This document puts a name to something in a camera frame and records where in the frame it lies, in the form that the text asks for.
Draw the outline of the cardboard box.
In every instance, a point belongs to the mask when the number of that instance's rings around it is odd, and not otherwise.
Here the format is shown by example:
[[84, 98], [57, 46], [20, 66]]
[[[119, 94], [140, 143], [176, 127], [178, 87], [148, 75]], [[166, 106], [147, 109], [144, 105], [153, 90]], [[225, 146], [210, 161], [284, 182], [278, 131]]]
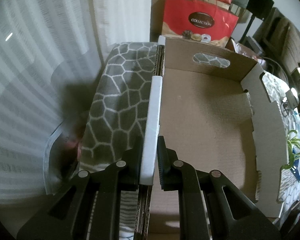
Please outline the cardboard box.
[[158, 137], [178, 159], [221, 171], [271, 221], [288, 162], [279, 104], [256, 61], [206, 43], [160, 36], [152, 78], [140, 182], [153, 186], [149, 237], [180, 239], [177, 191], [160, 185]]

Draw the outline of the grey white patterned blanket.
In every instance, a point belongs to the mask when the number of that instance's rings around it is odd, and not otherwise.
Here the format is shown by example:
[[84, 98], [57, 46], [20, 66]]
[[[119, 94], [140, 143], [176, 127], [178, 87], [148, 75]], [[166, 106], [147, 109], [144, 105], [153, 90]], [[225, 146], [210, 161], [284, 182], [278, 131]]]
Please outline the grey white patterned blanket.
[[[137, 137], [144, 141], [156, 53], [154, 42], [120, 43], [111, 51], [89, 110], [81, 170], [105, 170]], [[139, 183], [121, 192], [119, 239], [147, 238], [151, 191]]]

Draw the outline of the white striped curtain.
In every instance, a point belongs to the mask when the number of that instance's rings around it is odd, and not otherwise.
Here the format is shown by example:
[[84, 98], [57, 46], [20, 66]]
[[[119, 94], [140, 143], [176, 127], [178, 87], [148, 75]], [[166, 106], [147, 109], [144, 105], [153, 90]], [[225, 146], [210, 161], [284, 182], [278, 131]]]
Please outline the white striped curtain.
[[146, 42], [151, 0], [0, 0], [0, 206], [45, 194], [47, 141], [89, 108], [113, 45]]

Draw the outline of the red collection gift bag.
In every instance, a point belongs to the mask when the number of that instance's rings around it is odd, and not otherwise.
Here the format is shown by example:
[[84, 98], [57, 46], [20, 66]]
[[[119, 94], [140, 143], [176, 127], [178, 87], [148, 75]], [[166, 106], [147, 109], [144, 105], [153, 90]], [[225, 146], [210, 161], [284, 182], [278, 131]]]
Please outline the red collection gift bag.
[[165, 0], [161, 34], [225, 47], [238, 17], [201, 0]]

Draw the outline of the black speaker on stand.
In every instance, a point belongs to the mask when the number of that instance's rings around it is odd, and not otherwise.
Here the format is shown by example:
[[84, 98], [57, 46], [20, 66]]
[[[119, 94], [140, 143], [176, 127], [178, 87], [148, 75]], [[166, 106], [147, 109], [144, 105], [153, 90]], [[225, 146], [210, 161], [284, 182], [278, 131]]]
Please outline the black speaker on stand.
[[246, 9], [252, 14], [251, 18], [245, 28], [245, 31], [243, 32], [243, 35], [241, 39], [239, 40], [240, 43], [243, 43], [245, 41], [245, 38], [247, 36], [247, 33], [255, 20], [255, 18], [258, 18], [262, 21], [264, 21], [268, 15], [271, 12], [271, 9], [273, 8], [274, 0], [249, 0]]

